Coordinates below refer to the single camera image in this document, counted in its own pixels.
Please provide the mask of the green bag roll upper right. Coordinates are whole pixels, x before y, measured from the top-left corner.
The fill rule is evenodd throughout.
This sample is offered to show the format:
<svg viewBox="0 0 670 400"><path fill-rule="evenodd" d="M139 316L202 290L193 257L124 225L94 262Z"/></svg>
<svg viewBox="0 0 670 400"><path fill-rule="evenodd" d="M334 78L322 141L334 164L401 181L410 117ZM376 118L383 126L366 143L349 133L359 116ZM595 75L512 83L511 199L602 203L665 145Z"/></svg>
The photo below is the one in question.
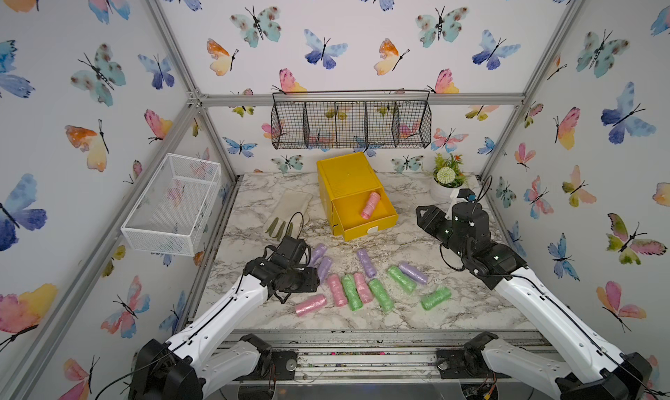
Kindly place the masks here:
<svg viewBox="0 0 670 400"><path fill-rule="evenodd" d="M389 267L387 269L387 275L395 281L407 295L411 295L416 290L417 283L403 273L399 267Z"/></svg>

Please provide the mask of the purple bag roll upper left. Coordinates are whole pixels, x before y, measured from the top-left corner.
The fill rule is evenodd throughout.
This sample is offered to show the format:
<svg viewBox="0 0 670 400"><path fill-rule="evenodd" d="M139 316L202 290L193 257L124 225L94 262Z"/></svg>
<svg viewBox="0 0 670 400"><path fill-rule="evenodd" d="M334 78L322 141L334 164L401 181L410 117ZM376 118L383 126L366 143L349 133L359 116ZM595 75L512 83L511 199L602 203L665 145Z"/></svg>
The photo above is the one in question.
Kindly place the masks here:
<svg viewBox="0 0 670 400"><path fill-rule="evenodd" d="M327 246L323 243L317 244L312 250L312 256L309 262L310 267L316 267L323 256L326 254Z"/></svg>

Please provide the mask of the yellow drawer cabinet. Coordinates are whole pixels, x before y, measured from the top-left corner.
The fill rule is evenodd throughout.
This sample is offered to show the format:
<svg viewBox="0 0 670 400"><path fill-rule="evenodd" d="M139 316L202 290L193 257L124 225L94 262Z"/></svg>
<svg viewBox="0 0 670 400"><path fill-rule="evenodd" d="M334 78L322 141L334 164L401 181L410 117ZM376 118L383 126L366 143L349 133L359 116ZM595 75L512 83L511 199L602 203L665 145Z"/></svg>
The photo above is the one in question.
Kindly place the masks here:
<svg viewBox="0 0 670 400"><path fill-rule="evenodd" d="M397 224L399 215L364 153L319 160L317 169L319 196L333 235L351 241ZM371 192L378 192L381 201L372 218L364 220L360 214Z"/></svg>

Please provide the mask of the pink bag roll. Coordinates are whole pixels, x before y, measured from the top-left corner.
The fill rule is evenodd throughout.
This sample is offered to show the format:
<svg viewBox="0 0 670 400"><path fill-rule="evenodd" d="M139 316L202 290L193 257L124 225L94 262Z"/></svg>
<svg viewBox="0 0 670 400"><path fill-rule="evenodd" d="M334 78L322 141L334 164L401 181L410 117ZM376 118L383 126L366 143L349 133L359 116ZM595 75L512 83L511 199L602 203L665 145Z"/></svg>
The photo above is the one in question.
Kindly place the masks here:
<svg viewBox="0 0 670 400"><path fill-rule="evenodd" d="M309 299L301 302L296 305L295 313L298 317L305 316L306 314L314 313L319 309L322 309L327 304L327 299L324 295L314 295Z"/></svg>
<svg viewBox="0 0 670 400"><path fill-rule="evenodd" d="M374 296L366 282L366 276L364 276L362 273L355 273L353 278L361 301L364 304L372 302L374 300Z"/></svg>
<svg viewBox="0 0 670 400"><path fill-rule="evenodd" d="M378 192L371 192L360 216L364 220L369 220L370 218L372 218L374 211L376 210L380 201L381 201L380 194Z"/></svg>
<svg viewBox="0 0 670 400"><path fill-rule="evenodd" d="M326 278L328 287L333 296L333 303L336 307L343 307L348 304L347 296L345 295L344 287L341 283L338 274L331 274Z"/></svg>

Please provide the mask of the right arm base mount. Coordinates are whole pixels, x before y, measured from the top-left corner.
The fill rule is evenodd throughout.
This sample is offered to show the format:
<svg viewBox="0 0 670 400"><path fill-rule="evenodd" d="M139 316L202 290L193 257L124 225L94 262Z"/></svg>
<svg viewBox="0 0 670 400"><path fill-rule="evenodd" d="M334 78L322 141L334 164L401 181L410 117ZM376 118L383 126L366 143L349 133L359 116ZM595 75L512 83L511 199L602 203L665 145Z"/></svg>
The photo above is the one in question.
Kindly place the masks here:
<svg viewBox="0 0 670 400"><path fill-rule="evenodd" d="M489 377L491 369L484 360L483 350L497 339L497 335L485 331L458 349L438 349L435 367L441 379Z"/></svg>

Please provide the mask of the white mesh wall basket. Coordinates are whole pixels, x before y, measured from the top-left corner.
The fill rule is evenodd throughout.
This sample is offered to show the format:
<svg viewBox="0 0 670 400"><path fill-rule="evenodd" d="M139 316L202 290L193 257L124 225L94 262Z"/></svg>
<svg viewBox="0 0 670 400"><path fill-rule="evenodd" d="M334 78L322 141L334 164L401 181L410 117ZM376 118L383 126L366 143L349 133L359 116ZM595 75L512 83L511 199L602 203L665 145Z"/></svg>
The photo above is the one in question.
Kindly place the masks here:
<svg viewBox="0 0 670 400"><path fill-rule="evenodd" d="M217 162L167 154L121 226L127 244L137 251L195 255L221 175Z"/></svg>

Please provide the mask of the white green work glove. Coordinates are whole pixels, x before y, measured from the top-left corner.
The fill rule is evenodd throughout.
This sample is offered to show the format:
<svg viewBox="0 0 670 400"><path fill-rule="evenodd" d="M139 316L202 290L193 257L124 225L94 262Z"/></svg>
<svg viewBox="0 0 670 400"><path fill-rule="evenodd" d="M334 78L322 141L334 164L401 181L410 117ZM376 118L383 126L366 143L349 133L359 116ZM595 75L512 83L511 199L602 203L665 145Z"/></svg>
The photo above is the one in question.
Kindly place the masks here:
<svg viewBox="0 0 670 400"><path fill-rule="evenodd" d="M308 207L311 201L312 194L286 190L263 226L265 233L277 241L286 236L297 239L310 220Z"/></svg>

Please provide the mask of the green bag roll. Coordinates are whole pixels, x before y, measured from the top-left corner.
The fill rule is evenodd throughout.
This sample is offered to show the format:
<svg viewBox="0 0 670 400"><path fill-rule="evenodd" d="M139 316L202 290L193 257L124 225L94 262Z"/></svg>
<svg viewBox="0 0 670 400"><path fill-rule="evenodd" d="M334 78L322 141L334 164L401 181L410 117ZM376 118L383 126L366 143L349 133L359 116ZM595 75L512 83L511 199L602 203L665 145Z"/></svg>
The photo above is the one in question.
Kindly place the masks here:
<svg viewBox="0 0 670 400"><path fill-rule="evenodd" d="M420 305L425 311L430 311L443 302L448 301L452 297L452 292L449 288L439 287L434 292L424 295L420 300Z"/></svg>
<svg viewBox="0 0 670 400"><path fill-rule="evenodd" d="M395 281L407 295L411 295L416 290L417 283L403 273L399 267L389 267L387 269L387 275Z"/></svg>
<svg viewBox="0 0 670 400"><path fill-rule="evenodd" d="M341 280L345 297L347 298L349 308L352 311L358 311L363 308L363 301L359 297L356 282L351 274L345 274Z"/></svg>
<svg viewBox="0 0 670 400"><path fill-rule="evenodd" d="M394 309L394 301L387 293L387 290L385 289L382 282L379 281L378 279L371 279L371 281L368 282L368 286L374 298L380 304L382 311L384 313L391 312Z"/></svg>

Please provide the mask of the purple bag roll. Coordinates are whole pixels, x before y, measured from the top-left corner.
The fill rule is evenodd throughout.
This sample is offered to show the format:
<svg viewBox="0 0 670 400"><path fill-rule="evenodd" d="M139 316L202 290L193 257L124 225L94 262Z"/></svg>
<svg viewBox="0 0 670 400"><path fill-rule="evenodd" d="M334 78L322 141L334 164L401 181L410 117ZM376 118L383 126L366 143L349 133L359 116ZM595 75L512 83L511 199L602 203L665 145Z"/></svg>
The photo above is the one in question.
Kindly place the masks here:
<svg viewBox="0 0 670 400"><path fill-rule="evenodd" d="M401 272L403 272L403 274L406 274L411 280L421 285L429 284L429 278L424 274L424 272L420 271L417 267L414 267L413 265L410 265L406 262L401 262L399 264L399 269L401 269Z"/></svg>
<svg viewBox="0 0 670 400"><path fill-rule="evenodd" d="M331 271L331 268L333 266L333 259L330 258L329 256L324 256L318 265L318 277L319 277L319 283L324 284L326 282L326 278Z"/></svg>
<svg viewBox="0 0 670 400"><path fill-rule="evenodd" d="M310 267L316 267L323 256L326 254L327 246L323 243L317 244L312 250L312 256L309 262Z"/></svg>
<svg viewBox="0 0 670 400"><path fill-rule="evenodd" d="M357 251L357 257L361 263L361 267L364 270L364 273L368 279L374 279L378 272L376 267L373 265L372 259L370 258L366 249L360 249Z"/></svg>

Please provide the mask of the green bag roll far right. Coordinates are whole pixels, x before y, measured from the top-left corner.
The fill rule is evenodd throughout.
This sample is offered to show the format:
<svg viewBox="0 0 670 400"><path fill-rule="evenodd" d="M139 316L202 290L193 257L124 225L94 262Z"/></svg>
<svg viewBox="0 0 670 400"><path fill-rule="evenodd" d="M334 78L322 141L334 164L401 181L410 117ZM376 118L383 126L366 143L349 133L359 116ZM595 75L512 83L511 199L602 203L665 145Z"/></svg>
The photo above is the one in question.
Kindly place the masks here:
<svg viewBox="0 0 670 400"><path fill-rule="evenodd" d="M443 302L448 301L452 297L452 292L449 288L439 287L434 292L424 295L420 300L420 305L425 311L430 311Z"/></svg>

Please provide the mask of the green bag roll middle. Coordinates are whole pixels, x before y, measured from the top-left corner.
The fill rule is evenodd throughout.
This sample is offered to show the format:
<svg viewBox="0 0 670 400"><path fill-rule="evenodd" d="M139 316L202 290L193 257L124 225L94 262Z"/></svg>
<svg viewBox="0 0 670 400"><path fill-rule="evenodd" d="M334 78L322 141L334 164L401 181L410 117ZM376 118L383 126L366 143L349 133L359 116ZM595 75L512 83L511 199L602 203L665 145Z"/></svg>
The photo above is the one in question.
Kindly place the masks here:
<svg viewBox="0 0 670 400"><path fill-rule="evenodd" d="M394 309L394 301L387 293L387 290L385 289L382 282L379 281L378 279L371 279L371 281L368 282L368 286L374 298L380 304L382 311L384 313L391 312Z"/></svg>

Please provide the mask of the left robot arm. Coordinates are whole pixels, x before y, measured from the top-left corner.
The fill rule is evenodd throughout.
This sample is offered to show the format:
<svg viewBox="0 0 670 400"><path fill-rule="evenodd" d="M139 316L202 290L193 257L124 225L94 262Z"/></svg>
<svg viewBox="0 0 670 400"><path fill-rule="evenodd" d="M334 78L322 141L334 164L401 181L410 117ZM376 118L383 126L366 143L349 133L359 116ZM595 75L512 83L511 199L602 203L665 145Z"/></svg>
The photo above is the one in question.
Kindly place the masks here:
<svg viewBox="0 0 670 400"><path fill-rule="evenodd" d="M254 310L271 298L317 291L320 280L303 239L285 237L250 260L217 303L167 342L152 340L140 350L128 396L131 399L204 399L243 377L266 380L272 398L278 365L272 347L248 334L223 353L217 349Z"/></svg>

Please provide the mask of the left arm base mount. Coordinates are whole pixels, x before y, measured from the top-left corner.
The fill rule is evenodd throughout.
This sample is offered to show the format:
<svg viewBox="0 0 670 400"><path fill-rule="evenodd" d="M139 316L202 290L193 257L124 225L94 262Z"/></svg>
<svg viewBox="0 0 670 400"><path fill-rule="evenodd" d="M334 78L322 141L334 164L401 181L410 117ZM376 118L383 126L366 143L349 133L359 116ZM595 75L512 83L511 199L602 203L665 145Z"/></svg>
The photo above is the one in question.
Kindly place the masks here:
<svg viewBox="0 0 670 400"><path fill-rule="evenodd" d="M259 358L254 370L237 381L292 381L298 368L298 353L294 350L276 349L260 337L248 334L240 339L241 342L251 344Z"/></svg>

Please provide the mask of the purple bag roll lower left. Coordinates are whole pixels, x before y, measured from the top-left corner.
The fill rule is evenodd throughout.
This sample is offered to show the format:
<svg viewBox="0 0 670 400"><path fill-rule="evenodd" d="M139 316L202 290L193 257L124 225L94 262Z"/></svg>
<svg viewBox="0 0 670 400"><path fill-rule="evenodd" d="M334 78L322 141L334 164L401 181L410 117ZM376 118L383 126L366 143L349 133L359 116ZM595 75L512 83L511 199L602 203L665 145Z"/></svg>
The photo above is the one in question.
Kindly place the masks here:
<svg viewBox="0 0 670 400"><path fill-rule="evenodd" d="M333 259L330 258L329 256L324 256L318 265L318 277L319 277L319 283L324 284L326 282L326 278L331 271L331 268L333 266Z"/></svg>

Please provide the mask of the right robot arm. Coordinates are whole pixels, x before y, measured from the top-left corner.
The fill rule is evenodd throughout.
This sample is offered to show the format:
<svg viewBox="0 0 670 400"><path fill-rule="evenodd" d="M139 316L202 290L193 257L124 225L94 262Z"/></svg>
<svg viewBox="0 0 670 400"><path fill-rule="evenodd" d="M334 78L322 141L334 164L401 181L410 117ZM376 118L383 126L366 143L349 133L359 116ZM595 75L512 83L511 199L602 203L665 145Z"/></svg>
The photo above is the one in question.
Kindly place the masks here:
<svg viewBox="0 0 670 400"><path fill-rule="evenodd" d="M513 304L556 349L558 361L483 331L456 356L441 354L443 377L503 375L552 399L642 399L653 367L639 353L623 353L560 302L512 248L493 241L481 204L463 201L445 213L419 206L417 225L458 256L463 270Z"/></svg>

